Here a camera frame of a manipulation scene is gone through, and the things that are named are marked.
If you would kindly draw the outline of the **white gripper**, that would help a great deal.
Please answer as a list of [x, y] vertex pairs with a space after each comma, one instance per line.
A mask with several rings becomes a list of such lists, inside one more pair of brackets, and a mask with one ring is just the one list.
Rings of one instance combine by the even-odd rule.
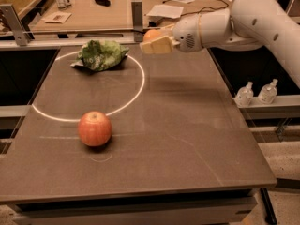
[[193, 15], [181, 19], [177, 24], [169, 24], [159, 28], [163, 35], [142, 42], [140, 48], [145, 54], [171, 53], [178, 49], [185, 53], [200, 51], [203, 46], [200, 37], [200, 16]]

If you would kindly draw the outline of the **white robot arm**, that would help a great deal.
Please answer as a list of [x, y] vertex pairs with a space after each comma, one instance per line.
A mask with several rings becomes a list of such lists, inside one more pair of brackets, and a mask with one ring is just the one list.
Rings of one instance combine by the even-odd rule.
[[300, 25], [276, 0], [233, 0], [229, 8], [192, 15], [158, 30], [140, 44], [143, 53], [227, 51], [266, 47], [300, 87]]

